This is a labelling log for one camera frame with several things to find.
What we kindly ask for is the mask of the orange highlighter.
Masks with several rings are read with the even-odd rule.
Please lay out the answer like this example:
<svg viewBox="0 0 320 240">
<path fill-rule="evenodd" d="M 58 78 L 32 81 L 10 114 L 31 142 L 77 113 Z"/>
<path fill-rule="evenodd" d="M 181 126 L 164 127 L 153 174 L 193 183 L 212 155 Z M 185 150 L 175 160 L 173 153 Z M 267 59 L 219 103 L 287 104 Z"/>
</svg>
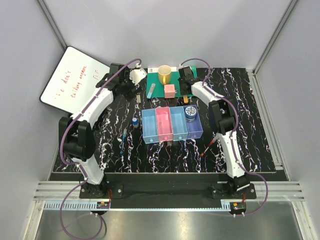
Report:
<svg viewBox="0 0 320 240">
<path fill-rule="evenodd" d="M 188 102 L 189 102 L 188 96 L 187 96 L 187 95 L 184 95 L 184 96 L 183 96 L 183 103 L 184 103 L 184 104 L 188 104 Z"/>
</svg>

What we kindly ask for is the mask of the small beige eraser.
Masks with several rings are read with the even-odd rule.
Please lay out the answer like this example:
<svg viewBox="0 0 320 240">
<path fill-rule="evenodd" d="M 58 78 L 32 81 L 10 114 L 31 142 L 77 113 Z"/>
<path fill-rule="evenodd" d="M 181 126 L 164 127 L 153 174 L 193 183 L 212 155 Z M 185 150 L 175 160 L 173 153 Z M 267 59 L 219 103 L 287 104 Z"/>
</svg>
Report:
<svg viewBox="0 0 320 240">
<path fill-rule="evenodd" d="M 138 103 L 138 104 L 141 103 L 141 97 L 140 97 L 140 95 L 137 95 L 137 96 L 136 96 L 136 100 L 137 100 L 137 103 Z"/>
</svg>

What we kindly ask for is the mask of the blue cleaning gel jar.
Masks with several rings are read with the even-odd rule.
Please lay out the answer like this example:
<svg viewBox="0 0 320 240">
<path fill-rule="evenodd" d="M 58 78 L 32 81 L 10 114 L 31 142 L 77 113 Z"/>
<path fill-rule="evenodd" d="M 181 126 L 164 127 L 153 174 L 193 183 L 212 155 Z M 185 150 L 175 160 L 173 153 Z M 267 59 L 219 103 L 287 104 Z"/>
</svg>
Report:
<svg viewBox="0 0 320 240">
<path fill-rule="evenodd" d="M 185 107 L 184 114 L 185 114 L 186 122 L 192 123 L 196 119 L 198 111 L 194 106 L 189 105 Z"/>
</svg>

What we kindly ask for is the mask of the blue grey highlighter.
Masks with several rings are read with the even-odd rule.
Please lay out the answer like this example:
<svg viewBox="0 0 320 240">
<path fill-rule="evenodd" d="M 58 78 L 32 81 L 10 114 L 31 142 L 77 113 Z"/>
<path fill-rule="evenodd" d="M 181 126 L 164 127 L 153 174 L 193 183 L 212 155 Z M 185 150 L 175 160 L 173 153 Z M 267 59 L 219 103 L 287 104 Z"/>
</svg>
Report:
<svg viewBox="0 0 320 240">
<path fill-rule="evenodd" d="M 151 98 L 152 98 L 152 94 L 153 94 L 153 92 L 154 92 L 155 87 L 156 87 L 156 84 L 155 84 L 155 83 L 152 83 L 151 86 L 150 86 L 150 88 L 149 88 L 148 94 L 147 94 L 147 96 L 146 96 L 148 99 L 151 99 Z"/>
</svg>

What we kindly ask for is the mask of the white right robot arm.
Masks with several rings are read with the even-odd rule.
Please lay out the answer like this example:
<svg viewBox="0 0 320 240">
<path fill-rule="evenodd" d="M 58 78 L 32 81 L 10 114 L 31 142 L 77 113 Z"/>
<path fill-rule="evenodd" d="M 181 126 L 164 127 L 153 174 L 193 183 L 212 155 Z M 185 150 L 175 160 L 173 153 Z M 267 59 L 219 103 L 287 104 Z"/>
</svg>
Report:
<svg viewBox="0 0 320 240">
<path fill-rule="evenodd" d="M 178 69 L 179 88 L 182 95 L 192 94 L 208 107 L 209 124 L 220 141 L 226 162 L 228 195 L 239 198 L 250 186 L 237 142 L 238 115 L 230 98 L 212 90 L 207 83 L 196 77 L 189 66 Z"/>
</svg>

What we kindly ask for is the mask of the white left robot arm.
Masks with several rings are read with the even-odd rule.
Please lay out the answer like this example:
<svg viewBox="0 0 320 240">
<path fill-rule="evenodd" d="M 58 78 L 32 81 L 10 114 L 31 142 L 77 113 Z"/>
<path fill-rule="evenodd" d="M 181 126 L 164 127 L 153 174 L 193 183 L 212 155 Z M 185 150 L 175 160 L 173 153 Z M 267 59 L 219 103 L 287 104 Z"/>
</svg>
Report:
<svg viewBox="0 0 320 240">
<path fill-rule="evenodd" d="M 103 198 L 108 193 L 104 171 L 95 158 L 96 141 L 93 127 L 103 111 L 117 96 L 132 99 L 137 85 L 130 78 L 132 70 L 127 64 L 112 63 L 109 72 L 96 84 L 89 100 L 76 113 L 62 117 L 58 123 L 59 156 L 67 165 L 80 169 L 80 186 L 89 194 Z"/>
</svg>

